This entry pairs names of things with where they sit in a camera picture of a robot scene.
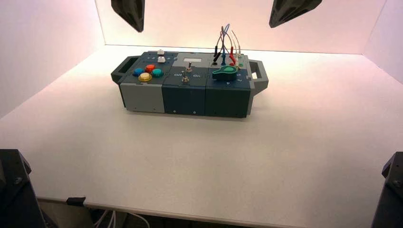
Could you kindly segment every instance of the dark teal module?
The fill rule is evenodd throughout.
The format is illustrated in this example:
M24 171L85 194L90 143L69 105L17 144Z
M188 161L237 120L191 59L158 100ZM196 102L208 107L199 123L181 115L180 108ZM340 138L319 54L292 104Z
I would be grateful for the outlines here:
M166 113L204 115L207 70L205 67L193 67L191 72L183 67L173 66L165 79L162 91Z
M205 115L244 118L248 114L250 84L246 69L236 73L236 79L231 81L216 80L210 68L206 84Z

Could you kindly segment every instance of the blue button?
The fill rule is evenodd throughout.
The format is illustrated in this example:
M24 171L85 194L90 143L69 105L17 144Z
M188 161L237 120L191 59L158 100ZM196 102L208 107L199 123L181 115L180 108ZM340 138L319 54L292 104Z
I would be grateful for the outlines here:
M163 75L163 71L161 69L154 69L152 74L154 77L161 77Z
M144 72L143 69L137 68L137 69L134 70L133 75L136 76L136 77L138 77L138 76L139 76L141 73L143 73L143 72Z

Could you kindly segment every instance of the handle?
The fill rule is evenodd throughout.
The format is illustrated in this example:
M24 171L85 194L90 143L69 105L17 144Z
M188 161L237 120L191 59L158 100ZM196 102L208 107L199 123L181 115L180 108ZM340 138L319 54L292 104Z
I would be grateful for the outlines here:
M253 78L252 81L255 84L255 91L253 95L256 95L265 90L269 84L269 77L266 74L262 61L249 60L249 66L252 73L256 73L258 78Z
M120 84L120 79L126 76L127 71L139 58L140 56L129 56L123 60L123 62L111 73L112 80L116 84Z

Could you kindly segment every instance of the display screen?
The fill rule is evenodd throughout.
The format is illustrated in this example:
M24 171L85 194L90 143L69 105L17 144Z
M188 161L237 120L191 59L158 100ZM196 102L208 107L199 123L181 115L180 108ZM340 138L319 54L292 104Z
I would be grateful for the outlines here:
M201 58L184 58L184 62L201 62Z

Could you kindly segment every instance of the control box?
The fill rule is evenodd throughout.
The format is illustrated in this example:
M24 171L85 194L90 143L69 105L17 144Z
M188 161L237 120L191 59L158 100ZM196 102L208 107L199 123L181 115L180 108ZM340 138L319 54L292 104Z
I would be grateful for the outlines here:
M148 51L111 74L129 111L244 118L269 79L261 61L237 54Z

